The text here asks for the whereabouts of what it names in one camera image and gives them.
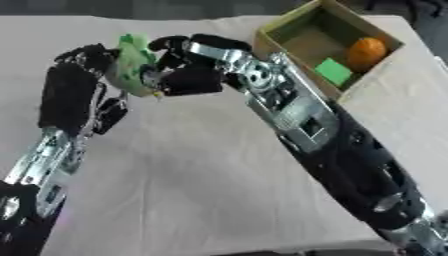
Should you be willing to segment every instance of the robotic arm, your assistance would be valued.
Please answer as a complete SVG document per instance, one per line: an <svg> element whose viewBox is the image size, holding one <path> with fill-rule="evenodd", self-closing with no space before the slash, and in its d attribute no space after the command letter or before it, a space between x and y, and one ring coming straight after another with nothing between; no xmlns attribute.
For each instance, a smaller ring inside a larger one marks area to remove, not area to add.
<svg viewBox="0 0 448 256"><path fill-rule="evenodd" d="M251 47L222 37L166 37L166 50L142 67L142 84L165 96L220 92L227 83L280 142L354 217L409 255L448 254L448 216L435 216L390 153L337 103L327 99L284 53L265 61ZM0 254L39 255L66 198L85 142L127 113L127 94L103 101L98 82L119 52L102 45L62 54L42 97L43 135L0 182Z"/></svg>
<svg viewBox="0 0 448 256"><path fill-rule="evenodd" d="M379 236L409 255L448 253L447 216L434 215L387 149L327 99L285 53L261 61L247 44L200 34L162 38L149 47L160 50L159 45L168 46L165 59L170 55L220 71L222 81L244 94L305 170Z"/></svg>

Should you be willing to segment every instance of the white table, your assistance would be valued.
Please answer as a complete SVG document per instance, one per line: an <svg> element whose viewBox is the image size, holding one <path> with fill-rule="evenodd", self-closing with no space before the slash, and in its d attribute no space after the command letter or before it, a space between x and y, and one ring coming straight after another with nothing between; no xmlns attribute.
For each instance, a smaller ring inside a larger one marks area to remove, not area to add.
<svg viewBox="0 0 448 256"><path fill-rule="evenodd" d="M52 58L77 46L212 33L250 41L272 17L127 21L0 17L0 170L37 139ZM436 210L448 208L448 75L401 18L369 17L406 45L341 102L408 168ZM209 255L373 245L231 89L133 99L125 122L89 143L43 256Z"/></svg>

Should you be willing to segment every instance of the green block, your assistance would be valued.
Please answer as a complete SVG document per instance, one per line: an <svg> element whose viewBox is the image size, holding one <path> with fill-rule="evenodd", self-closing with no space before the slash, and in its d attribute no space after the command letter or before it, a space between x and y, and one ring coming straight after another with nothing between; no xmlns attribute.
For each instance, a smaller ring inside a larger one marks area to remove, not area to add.
<svg viewBox="0 0 448 256"><path fill-rule="evenodd" d="M316 72L328 79L330 82L341 87L353 74L350 69L337 63L332 58L327 58L315 68Z"/></svg>

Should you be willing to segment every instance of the cardboard box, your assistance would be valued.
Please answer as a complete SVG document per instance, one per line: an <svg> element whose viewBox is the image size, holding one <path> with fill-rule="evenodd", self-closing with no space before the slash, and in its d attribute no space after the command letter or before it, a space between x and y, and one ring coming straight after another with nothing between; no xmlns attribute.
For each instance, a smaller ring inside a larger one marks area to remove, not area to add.
<svg viewBox="0 0 448 256"><path fill-rule="evenodd" d="M362 37L381 40L388 56L403 45L338 2L314 0L259 28L254 52L262 59L272 52L286 52L328 97L337 100L365 74L354 73L337 88L314 69L328 57L347 66L347 50Z"/></svg>

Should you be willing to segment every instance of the orange ball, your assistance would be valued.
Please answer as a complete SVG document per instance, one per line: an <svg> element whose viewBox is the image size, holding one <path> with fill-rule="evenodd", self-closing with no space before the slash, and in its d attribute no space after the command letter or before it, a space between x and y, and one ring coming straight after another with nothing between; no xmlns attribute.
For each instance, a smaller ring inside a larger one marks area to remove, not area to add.
<svg viewBox="0 0 448 256"><path fill-rule="evenodd" d="M387 54L386 45L376 38L364 37L348 50L347 64L355 72L364 73L378 64Z"/></svg>

